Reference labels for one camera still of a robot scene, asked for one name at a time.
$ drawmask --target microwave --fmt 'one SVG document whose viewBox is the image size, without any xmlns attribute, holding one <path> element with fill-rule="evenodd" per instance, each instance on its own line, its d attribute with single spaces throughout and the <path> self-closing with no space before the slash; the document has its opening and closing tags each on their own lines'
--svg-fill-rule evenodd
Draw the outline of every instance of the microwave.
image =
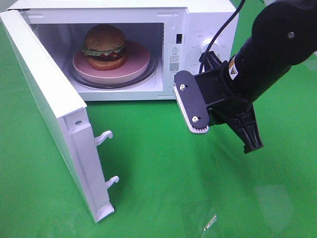
<svg viewBox="0 0 317 238">
<path fill-rule="evenodd" d="M 201 54 L 234 11 L 229 0 L 18 0 L 0 13 L 37 106 L 95 222 L 114 211 L 107 190 L 119 177 L 105 181 L 97 146 L 112 132 L 94 136 L 85 101 L 174 100 L 175 74 L 198 73 Z M 221 60 L 230 57 L 237 20 L 211 48 Z M 98 83 L 78 72 L 74 57 L 86 33 L 101 23 L 149 52 L 141 75 Z"/>
</svg>

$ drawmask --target green tablecloth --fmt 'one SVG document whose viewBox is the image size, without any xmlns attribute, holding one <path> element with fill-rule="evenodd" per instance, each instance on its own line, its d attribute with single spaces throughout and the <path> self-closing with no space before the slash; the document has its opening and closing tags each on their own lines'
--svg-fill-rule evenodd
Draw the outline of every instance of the green tablecloth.
<svg viewBox="0 0 317 238">
<path fill-rule="evenodd" d="M 233 52 L 264 7 L 247 1 Z M 115 212 L 95 224 L 0 25 L 0 237 L 317 237 L 316 59 L 256 102 L 264 148 L 226 126 L 191 134 L 175 101 L 88 102 Z"/>
</svg>

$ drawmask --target open microwave door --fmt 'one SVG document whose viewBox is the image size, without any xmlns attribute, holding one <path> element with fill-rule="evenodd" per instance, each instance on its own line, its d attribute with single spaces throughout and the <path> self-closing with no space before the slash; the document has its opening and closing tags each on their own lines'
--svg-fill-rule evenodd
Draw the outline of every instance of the open microwave door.
<svg viewBox="0 0 317 238">
<path fill-rule="evenodd" d="M 17 10 L 0 13 L 15 54 L 37 106 L 78 186 L 95 222 L 114 211 L 97 146 L 111 131 L 94 138 L 86 104 Z"/>
</svg>

